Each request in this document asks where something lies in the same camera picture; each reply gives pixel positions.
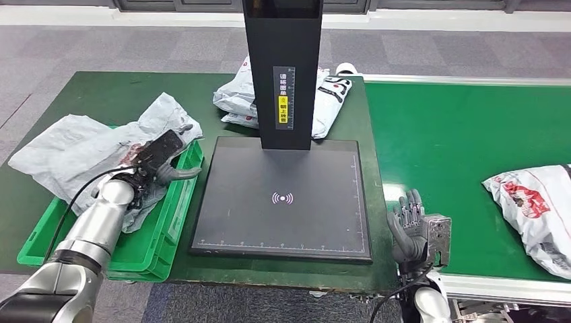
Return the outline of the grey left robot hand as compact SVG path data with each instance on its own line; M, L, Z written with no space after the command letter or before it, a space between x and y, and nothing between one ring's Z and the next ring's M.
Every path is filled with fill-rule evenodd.
M167 184L177 180L195 178L199 175L201 168L177 170L171 166L172 160L189 146L182 136L191 131L193 127L193 124L186 124L177 129L170 129L154 141L159 151L159 161L155 162L157 165L155 172L156 182Z

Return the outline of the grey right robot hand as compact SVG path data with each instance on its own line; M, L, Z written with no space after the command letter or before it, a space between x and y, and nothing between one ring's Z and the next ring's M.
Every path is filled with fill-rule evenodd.
M387 213L387 224L393 237L392 255L396 263L418 261L422 258L427 242L421 232L421 222L426 216L422 198L416 189L399 198L399 206Z

